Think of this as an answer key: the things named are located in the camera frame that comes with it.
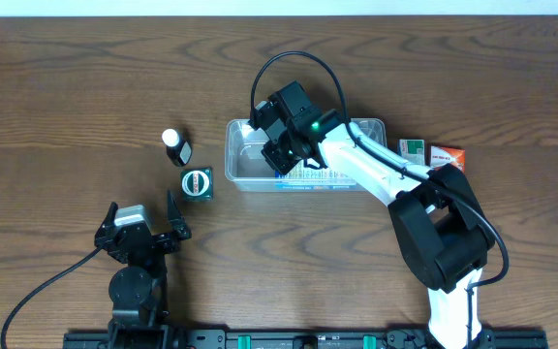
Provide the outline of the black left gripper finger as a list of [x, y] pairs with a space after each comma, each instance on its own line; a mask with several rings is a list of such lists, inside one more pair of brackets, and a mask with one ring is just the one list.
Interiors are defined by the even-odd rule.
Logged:
[[101, 224], [102, 229], [111, 229], [113, 227], [117, 211], [118, 204], [116, 202], [111, 202], [108, 208], [107, 215]]
[[189, 239], [192, 236], [190, 227], [177, 207], [175, 196], [171, 190], [167, 191], [167, 216], [171, 229], [178, 240]]

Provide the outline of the blue fever patch box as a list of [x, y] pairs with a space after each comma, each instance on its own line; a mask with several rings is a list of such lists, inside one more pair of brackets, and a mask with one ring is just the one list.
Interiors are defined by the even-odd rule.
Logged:
[[304, 166], [305, 161], [299, 162], [287, 174], [275, 173], [275, 188], [277, 190], [357, 190], [357, 183], [337, 171], [330, 169], [311, 169]]

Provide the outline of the clear plastic container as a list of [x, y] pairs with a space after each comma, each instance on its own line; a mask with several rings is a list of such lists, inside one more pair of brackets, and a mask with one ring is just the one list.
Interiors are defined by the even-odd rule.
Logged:
[[[268, 137], [263, 130], [254, 131], [246, 119], [234, 119], [227, 125], [225, 145], [225, 176], [241, 191], [295, 192], [277, 190], [275, 171], [266, 163], [262, 150]], [[363, 191], [357, 184], [357, 190]]]

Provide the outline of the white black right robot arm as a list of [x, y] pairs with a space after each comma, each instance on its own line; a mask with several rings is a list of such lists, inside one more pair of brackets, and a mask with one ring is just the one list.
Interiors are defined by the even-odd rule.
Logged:
[[501, 241], [464, 173], [414, 164], [373, 141], [350, 117], [315, 106], [296, 81], [252, 103], [262, 154], [285, 175], [314, 162], [354, 180], [387, 209], [401, 255], [427, 288], [428, 329], [445, 348], [470, 348], [481, 332], [477, 289], [487, 253]]

